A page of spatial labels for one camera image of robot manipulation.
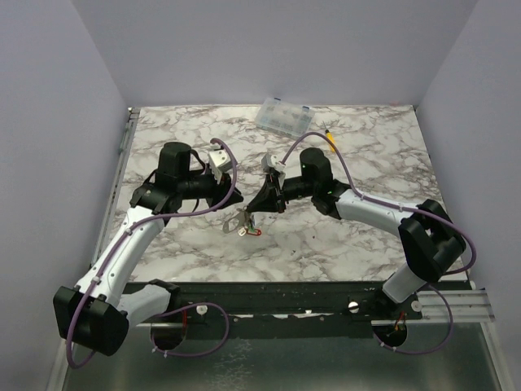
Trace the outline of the red key tag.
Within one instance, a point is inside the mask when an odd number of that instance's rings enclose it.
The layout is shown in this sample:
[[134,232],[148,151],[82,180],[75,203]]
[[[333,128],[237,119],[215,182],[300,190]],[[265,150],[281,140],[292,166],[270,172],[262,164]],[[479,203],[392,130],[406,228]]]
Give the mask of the red key tag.
[[251,235],[251,236],[260,236],[262,235],[262,232],[260,229],[254,229],[254,230],[249,230],[247,232],[248,235]]

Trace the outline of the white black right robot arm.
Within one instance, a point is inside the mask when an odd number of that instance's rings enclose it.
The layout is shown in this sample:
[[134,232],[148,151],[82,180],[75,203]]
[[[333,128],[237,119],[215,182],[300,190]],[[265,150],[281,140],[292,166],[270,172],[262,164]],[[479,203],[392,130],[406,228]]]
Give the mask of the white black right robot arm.
[[374,298],[375,312],[382,318],[400,313],[407,298],[427,283],[437,282],[466,249],[438,202],[428,199],[412,206],[392,206],[384,199],[371,202],[334,178],[329,159],[318,148],[300,153],[300,175],[294,178],[285,178],[283,165],[271,155],[264,156],[262,166],[265,182],[247,205],[248,213],[283,213],[290,201],[310,198],[325,216],[362,222],[400,239],[405,264]]

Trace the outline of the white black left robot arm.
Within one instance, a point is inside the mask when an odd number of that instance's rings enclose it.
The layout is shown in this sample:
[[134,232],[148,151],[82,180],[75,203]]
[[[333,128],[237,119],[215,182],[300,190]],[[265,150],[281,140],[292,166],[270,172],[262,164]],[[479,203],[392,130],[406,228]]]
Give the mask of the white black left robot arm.
[[230,148],[214,138],[214,148],[202,169],[193,170],[197,152],[188,144],[168,142],[160,150],[158,166],[134,190],[116,236],[73,288],[60,287],[53,306],[68,362],[76,367],[72,347],[113,355],[130,329],[153,318],[177,317],[178,286],[154,279],[137,292],[124,292],[129,278],[151,242],[174,218],[184,217],[186,200],[205,200],[208,207],[188,215],[197,217],[243,201],[236,187],[237,161]]

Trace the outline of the clear plastic organizer box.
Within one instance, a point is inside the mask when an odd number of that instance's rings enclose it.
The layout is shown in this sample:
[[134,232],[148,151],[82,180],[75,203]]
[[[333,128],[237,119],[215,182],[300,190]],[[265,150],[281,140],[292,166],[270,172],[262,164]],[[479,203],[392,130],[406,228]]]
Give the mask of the clear plastic organizer box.
[[315,116],[308,106],[299,106],[279,98],[267,98],[256,114],[254,123],[262,129],[291,139],[307,133]]

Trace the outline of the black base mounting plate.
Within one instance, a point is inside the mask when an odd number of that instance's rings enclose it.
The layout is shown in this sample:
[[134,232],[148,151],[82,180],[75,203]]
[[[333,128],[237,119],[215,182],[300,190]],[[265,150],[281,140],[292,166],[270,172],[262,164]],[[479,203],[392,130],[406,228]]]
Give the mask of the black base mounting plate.
[[406,322],[422,317],[412,306],[417,295],[394,304],[384,298],[381,286],[379,281],[180,282],[168,309],[215,304],[204,315],[187,312],[187,336],[200,340],[218,339],[224,331],[231,339],[370,338],[372,322],[388,325],[400,316]]

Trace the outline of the yellow handled screwdriver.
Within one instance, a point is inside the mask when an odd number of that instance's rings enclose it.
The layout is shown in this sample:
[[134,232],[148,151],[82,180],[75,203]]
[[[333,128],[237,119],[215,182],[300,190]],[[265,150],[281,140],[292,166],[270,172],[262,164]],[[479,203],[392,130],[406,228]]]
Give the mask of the yellow handled screwdriver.
[[324,135],[329,140],[330,150],[332,152],[336,153],[336,144],[335,144],[334,135],[331,133],[329,127],[326,125],[325,122],[322,122],[322,126],[324,129]]

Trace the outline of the aluminium left side rail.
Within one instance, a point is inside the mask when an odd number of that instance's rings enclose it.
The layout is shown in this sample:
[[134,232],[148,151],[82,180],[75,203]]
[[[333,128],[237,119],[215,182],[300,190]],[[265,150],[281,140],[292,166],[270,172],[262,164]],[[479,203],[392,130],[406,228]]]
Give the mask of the aluminium left side rail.
[[103,215],[102,224],[100,226],[99,235],[94,248],[94,254],[90,261],[91,266],[99,259],[101,253],[107,247],[107,243],[109,241],[109,236],[112,231],[113,219],[116,214],[117,201],[119,199],[125,168],[128,163],[131,145],[134,140],[140,112],[141,108],[129,108],[129,116],[125,123],[120,146],[118,148],[116,171],[112,180],[112,187],[109,192],[107,207],[105,208]]

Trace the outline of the aluminium rail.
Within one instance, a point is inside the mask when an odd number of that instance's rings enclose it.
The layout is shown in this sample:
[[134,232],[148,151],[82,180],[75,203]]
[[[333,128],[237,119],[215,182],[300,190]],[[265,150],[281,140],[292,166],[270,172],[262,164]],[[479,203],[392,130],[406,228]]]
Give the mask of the aluminium rail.
[[[356,320],[384,325],[390,323],[391,319],[399,313],[403,313],[413,321],[421,319],[430,323],[441,323],[445,320],[455,323],[490,323],[495,320],[488,295],[484,291],[436,292],[433,288],[429,288],[413,294],[411,298],[399,305],[391,303],[382,308],[375,303],[370,303],[367,291],[358,298],[347,299],[338,305],[335,305],[332,299],[324,299],[320,305],[304,302],[291,305],[289,295],[284,297],[281,305],[277,305],[273,299],[255,299],[243,305],[239,300],[244,299],[244,295],[233,293],[228,297],[230,298],[228,304],[225,303],[224,296],[218,296],[211,302],[222,307],[227,314],[240,318],[251,318],[255,314],[281,319],[289,316],[311,318],[338,313],[346,314]],[[85,305],[84,309],[92,313],[89,319],[98,315],[101,317],[114,315],[116,318],[109,322],[111,326],[123,320],[132,328],[148,319],[169,317],[175,310],[183,312],[193,309],[203,316],[209,311],[210,305],[196,299],[183,303],[181,294],[148,285],[135,293],[124,294],[114,302],[93,301]]]
[[101,253],[107,247],[107,243],[109,241],[109,236],[112,231],[113,219],[116,214],[117,201],[119,199],[125,168],[128,163],[131,145],[134,140],[140,112],[141,108],[129,108],[129,116],[125,123],[120,146],[118,148],[116,171],[112,180],[112,187],[109,192],[107,207],[105,208],[103,215],[102,224],[100,226],[99,235],[94,248],[94,254],[90,261],[91,266],[99,259]]

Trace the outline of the aluminium front rail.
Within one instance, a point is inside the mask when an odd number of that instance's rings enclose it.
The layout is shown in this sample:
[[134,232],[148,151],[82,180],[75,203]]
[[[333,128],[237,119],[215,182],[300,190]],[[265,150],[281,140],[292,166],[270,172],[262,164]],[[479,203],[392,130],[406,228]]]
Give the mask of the aluminium front rail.
[[[218,296],[211,302],[222,307],[227,314],[240,318],[251,318],[255,314],[281,319],[289,316],[311,318],[338,313],[346,314],[356,320],[384,325],[390,323],[391,319],[399,313],[403,313],[413,321],[421,319],[430,323],[441,323],[445,320],[455,323],[490,323],[495,320],[488,295],[484,291],[436,292],[433,288],[429,288],[413,294],[411,298],[399,305],[391,303],[382,308],[375,303],[370,303],[367,291],[358,298],[347,299],[338,305],[335,305],[332,299],[324,299],[320,305],[304,302],[291,305],[289,295],[284,297],[281,305],[277,305],[273,299],[255,299],[243,305],[239,300],[244,299],[244,295],[233,293],[228,297],[230,298],[228,304],[225,303],[224,296]],[[92,313],[89,319],[98,315],[101,317],[114,315],[116,318],[109,322],[111,326],[123,320],[132,328],[148,319],[169,317],[175,310],[183,312],[193,309],[203,316],[209,311],[210,305],[196,299],[183,303],[181,294],[148,285],[135,293],[124,294],[114,302],[93,301],[85,305],[84,309]]]

